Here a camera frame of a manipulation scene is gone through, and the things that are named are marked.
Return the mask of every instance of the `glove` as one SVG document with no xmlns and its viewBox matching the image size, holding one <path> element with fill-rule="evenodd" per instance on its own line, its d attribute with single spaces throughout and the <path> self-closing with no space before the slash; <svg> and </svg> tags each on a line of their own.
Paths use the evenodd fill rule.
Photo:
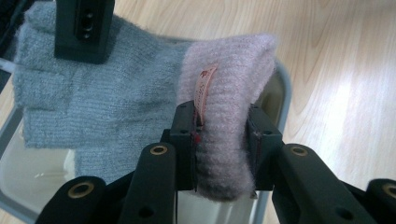
<svg viewBox="0 0 396 224">
<path fill-rule="evenodd" d="M 53 57 L 54 22 L 55 3 L 36 2 L 18 36 L 13 82 L 27 147 L 74 148 L 77 176 L 111 182 L 160 140 L 203 69 L 217 63 L 196 154 L 198 193 L 232 201 L 254 190 L 243 136 L 249 105 L 275 68 L 271 35 L 169 44 L 114 16 L 106 62 L 88 64 Z"/>
</svg>

